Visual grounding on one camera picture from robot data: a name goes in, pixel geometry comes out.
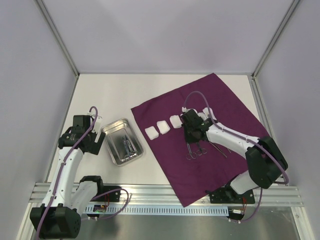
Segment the purple cloth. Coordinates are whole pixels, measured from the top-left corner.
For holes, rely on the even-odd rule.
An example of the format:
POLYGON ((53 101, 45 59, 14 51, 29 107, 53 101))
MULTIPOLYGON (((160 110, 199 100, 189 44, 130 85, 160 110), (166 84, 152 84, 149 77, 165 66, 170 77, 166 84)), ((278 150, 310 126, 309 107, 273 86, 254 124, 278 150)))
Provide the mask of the purple cloth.
POLYGON ((201 142, 205 155, 188 160, 183 128, 172 128, 168 133, 150 140, 146 128, 158 121, 169 121, 180 115, 184 104, 201 111, 208 105, 222 124, 235 131, 254 137, 268 135, 267 130, 235 93, 214 73, 145 101, 131 109, 137 126, 163 170, 183 207, 187 207, 214 191, 239 174, 247 171, 246 160, 235 152, 225 158, 211 144, 201 142))

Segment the aluminium right frame post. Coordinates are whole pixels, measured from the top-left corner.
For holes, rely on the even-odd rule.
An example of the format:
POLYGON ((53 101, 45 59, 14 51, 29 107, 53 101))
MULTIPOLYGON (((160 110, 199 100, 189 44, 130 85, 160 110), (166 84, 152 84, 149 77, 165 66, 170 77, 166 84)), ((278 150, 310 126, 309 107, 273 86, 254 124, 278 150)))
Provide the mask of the aluminium right frame post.
POLYGON ((289 24, 291 18, 295 14, 297 8, 301 4, 301 0, 292 0, 287 11, 285 12, 283 18, 281 19, 275 33, 273 34, 269 44, 267 45, 265 51, 263 52, 258 64, 256 65, 254 71, 251 74, 253 79, 256 79, 261 72, 265 62, 267 61, 268 57, 272 53, 273 49, 276 47, 278 41, 280 40, 282 34, 284 33, 287 25, 289 24))

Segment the white gauze pad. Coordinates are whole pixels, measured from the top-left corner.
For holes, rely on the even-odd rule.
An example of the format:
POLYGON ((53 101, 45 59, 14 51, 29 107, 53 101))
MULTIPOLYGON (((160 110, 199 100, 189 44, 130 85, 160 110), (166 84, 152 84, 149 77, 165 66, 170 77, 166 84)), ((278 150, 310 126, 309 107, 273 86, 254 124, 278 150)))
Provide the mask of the white gauze pad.
POLYGON ((146 128, 145 133, 147 134, 150 140, 154 140, 159 137, 159 133, 154 126, 146 128))
POLYGON ((171 129, 165 120, 158 121, 156 125, 162 135, 168 133, 171 129))
POLYGON ((183 123, 178 115, 170 116, 169 120, 174 129, 179 129, 182 127, 183 123))

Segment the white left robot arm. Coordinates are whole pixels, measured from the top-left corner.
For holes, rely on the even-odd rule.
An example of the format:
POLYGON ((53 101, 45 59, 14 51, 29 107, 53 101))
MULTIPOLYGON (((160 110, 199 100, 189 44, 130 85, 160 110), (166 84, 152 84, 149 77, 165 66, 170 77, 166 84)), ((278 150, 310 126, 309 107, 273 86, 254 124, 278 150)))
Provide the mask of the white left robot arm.
POLYGON ((84 176, 72 192, 80 162, 86 153, 98 155, 105 134, 99 131, 102 118, 91 112, 75 115, 72 126, 58 140, 58 163, 50 187, 39 207, 29 218, 36 239, 74 239, 81 227, 81 216, 89 202, 104 197, 103 180, 84 176))

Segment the aluminium frame post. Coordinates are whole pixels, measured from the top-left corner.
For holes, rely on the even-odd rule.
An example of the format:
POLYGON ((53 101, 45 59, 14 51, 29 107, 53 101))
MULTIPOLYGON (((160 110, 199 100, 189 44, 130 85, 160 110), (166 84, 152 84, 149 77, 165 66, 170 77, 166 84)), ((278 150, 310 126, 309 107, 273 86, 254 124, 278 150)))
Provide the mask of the aluminium frame post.
POLYGON ((261 72, 265 62, 267 61, 268 57, 272 53, 273 49, 276 47, 278 41, 280 40, 282 34, 284 33, 287 25, 289 24, 291 18, 295 14, 297 8, 301 4, 301 0, 292 0, 287 11, 285 12, 283 18, 281 19, 275 33, 273 34, 269 44, 267 45, 265 51, 263 52, 258 64, 256 65, 254 71, 251 74, 253 79, 256 79, 261 72))
POLYGON ((53 20, 53 17, 51 16, 45 2, 43 0, 34 0, 34 3, 36 4, 37 8, 39 9, 44 21, 46 22, 50 32, 53 35, 53 38, 55 39, 56 43, 58 44, 65 60, 67 61, 67 64, 69 68, 71 69, 73 75, 75 76, 76 79, 79 78, 80 72, 76 67, 76 64, 68 51, 68 48, 66 44, 63 41, 63 38, 53 20))

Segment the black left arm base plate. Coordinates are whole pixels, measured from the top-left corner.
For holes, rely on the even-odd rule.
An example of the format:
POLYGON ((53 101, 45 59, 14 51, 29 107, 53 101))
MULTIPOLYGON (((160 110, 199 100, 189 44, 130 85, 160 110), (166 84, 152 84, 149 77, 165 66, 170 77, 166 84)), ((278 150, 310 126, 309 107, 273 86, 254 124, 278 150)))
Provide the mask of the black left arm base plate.
POLYGON ((128 198, 124 188, 117 185, 107 185, 98 191, 96 196, 91 199, 91 202, 119 203, 120 197, 128 198))

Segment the stainless steel tray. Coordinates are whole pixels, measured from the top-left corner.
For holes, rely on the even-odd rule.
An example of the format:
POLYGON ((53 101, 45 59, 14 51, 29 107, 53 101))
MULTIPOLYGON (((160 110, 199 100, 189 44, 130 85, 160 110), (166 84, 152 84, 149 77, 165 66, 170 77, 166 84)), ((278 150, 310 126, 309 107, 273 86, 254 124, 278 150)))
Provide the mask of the stainless steel tray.
POLYGON ((144 149, 126 118, 121 118, 101 128, 112 162, 123 167, 143 156, 144 149))

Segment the aluminium front rail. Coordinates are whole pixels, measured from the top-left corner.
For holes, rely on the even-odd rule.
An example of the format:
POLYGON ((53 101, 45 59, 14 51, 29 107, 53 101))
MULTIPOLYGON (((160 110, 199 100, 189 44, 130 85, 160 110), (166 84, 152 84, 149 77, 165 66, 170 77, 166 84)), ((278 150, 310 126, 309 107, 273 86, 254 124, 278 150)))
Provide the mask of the aluminium front rail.
MULTIPOLYGON (((41 203, 49 190, 49 183, 36 183, 29 198, 30 203, 41 203)), ((133 205, 172 205, 181 203, 168 184, 121 184, 131 195, 133 205)), ((302 197, 297 187, 273 185, 262 192, 262 207, 302 207, 302 197)))

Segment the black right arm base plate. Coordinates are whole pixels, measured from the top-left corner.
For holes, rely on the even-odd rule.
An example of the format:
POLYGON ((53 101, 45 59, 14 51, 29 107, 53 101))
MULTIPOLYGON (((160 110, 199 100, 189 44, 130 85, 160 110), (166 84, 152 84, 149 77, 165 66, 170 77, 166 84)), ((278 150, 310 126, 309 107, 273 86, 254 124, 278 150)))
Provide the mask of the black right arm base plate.
POLYGON ((248 190, 243 194, 236 193, 229 184, 217 188, 214 191, 206 190, 211 204, 255 204, 253 190, 248 190))

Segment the aluminium left frame post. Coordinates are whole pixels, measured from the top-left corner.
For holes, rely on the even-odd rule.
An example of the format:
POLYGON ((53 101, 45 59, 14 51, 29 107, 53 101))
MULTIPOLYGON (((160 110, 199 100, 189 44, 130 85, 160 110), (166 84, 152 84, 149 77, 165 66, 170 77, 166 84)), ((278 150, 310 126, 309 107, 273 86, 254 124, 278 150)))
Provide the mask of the aluminium left frame post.
POLYGON ((51 16, 45 2, 43 0, 34 0, 34 3, 36 4, 37 8, 39 9, 44 21, 46 22, 50 32, 53 35, 53 38, 55 39, 56 43, 58 44, 65 60, 67 61, 67 64, 69 68, 71 69, 73 75, 75 76, 76 79, 79 78, 80 72, 76 67, 76 64, 68 51, 68 48, 66 44, 63 41, 63 38, 53 20, 53 17, 51 16))

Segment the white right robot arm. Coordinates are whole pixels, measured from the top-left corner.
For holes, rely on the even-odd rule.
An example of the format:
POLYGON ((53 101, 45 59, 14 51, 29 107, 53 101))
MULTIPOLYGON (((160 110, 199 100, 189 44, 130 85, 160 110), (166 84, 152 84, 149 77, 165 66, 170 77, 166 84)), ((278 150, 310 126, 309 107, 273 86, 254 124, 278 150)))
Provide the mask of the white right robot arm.
POLYGON ((286 170, 288 163, 270 136, 256 137, 240 133, 218 122, 210 115, 203 119, 194 109, 180 115, 187 143, 206 141, 218 144, 237 153, 246 160, 247 171, 230 181, 225 196, 232 203, 238 202, 244 193, 256 188, 268 189, 284 177, 289 182, 286 170))

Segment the packaged blade pouch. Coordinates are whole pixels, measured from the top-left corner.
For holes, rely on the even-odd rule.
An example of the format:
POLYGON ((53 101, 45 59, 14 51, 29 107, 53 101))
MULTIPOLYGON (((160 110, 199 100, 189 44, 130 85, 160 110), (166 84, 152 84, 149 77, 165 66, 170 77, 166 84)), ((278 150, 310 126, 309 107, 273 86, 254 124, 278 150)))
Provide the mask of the packaged blade pouch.
POLYGON ((215 115, 214 115, 214 112, 213 112, 212 108, 210 108, 210 107, 209 107, 209 108, 208 108, 208 107, 205 107, 205 108, 202 110, 202 112, 204 113, 204 115, 206 116, 207 119, 211 119, 212 122, 215 122, 215 123, 218 122, 217 118, 216 118, 215 115))
POLYGON ((202 118, 203 121, 207 119, 207 116, 203 112, 198 112, 197 114, 200 118, 202 118))

